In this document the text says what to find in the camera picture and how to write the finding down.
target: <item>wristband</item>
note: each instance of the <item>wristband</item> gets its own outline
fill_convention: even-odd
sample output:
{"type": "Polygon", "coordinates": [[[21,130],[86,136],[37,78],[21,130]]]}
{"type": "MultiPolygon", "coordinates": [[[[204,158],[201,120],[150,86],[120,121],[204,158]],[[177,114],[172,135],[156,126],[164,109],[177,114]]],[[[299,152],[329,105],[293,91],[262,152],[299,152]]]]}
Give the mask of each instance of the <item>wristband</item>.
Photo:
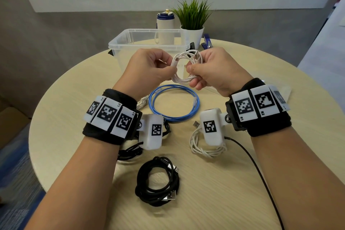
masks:
{"type": "Polygon", "coordinates": [[[96,97],[84,116],[87,122],[83,134],[110,144],[121,145],[132,140],[142,113],[136,110],[136,100],[124,93],[106,89],[96,97]]]}
{"type": "Polygon", "coordinates": [[[259,78],[232,93],[226,108],[234,129],[247,130],[253,137],[291,126],[288,104],[275,86],[265,85],[259,78]]]}

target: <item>tabletop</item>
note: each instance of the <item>tabletop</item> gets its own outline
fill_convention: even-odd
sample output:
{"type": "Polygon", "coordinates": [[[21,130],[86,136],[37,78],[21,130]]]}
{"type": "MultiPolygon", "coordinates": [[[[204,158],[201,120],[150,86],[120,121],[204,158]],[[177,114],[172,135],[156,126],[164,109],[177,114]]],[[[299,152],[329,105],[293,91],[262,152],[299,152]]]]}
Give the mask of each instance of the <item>tabletop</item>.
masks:
{"type": "MultiPolygon", "coordinates": [[[[302,71],[277,57],[231,42],[212,40],[212,44],[224,47],[257,77],[262,75],[291,87],[288,103],[293,127],[345,182],[345,116],[334,99],[302,71]]],[[[117,60],[104,51],[71,68],[42,97],[31,122],[29,151],[46,191],[83,138],[83,116],[90,102],[111,88],[120,75],[117,60]]],[[[212,160],[192,154],[188,142],[200,111],[219,107],[225,112],[227,101],[205,89],[197,94],[199,112],[192,119],[171,124],[172,133],[163,139],[160,149],[117,163],[106,229],[280,229],[262,181],[239,146],[227,142],[228,150],[212,160]],[[141,202],[134,193],[139,168],[156,155],[170,158],[180,169],[177,198],[161,207],[141,202]]],[[[187,114],[192,104],[190,94],[174,90],[159,95],[155,107],[164,114],[180,116],[187,114]]],[[[142,111],[152,113],[148,106],[142,111]]],[[[247,132],[235,132],[229,125],[226,135],[244,145],[257,160],[247,132]]],[[[202,137],[200,145],[205,146],[202,137]]],[[[150,184],[163,186],[166,178],[159,170],[150,177],[150,184]]]]}

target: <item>blue carpet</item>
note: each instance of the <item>blue carpet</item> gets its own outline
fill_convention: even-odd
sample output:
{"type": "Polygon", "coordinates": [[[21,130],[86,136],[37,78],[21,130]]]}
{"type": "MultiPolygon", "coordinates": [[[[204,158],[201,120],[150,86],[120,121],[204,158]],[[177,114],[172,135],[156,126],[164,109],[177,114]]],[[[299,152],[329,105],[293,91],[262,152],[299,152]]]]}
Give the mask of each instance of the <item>blue carpet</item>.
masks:
{"type": "Polygon", "coordinates": [[[0,207],[0,229],[23,230],[45,195],[29,156],[29,125],[0,150],[0,188],[8,202],[0,207]]]}

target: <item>green plant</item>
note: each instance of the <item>green plant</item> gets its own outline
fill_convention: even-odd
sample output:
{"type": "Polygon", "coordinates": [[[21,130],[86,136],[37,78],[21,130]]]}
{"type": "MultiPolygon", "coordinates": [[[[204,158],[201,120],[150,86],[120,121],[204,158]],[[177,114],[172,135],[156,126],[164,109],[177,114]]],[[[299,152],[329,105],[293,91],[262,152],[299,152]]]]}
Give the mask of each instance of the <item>green plant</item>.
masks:
{"type": "Polygon", "coordinates": [[[179,1],[182,7],[173,8],[172,11],[178,16],[181,22],[181,28],[187,30],[199,30],[203,28],[205,21],[211,15],[208,0],[199,3],[198,0],[192,0],[190,4],[186,0],[179,1]]]}

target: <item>blue stapler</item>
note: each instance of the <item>blue stapler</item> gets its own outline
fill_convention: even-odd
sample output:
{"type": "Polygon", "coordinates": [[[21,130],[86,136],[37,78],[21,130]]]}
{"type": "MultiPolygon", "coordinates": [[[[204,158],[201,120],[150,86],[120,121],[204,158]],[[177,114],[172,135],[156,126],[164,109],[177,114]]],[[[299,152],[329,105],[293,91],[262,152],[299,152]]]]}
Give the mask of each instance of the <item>blue stapler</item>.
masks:
{"type": "Polygon", "coordinates": [[[213,47],[209,34],[204,34],[204,41],[205,42],[201,44],[204,49],[210,49],[213,47]]]}

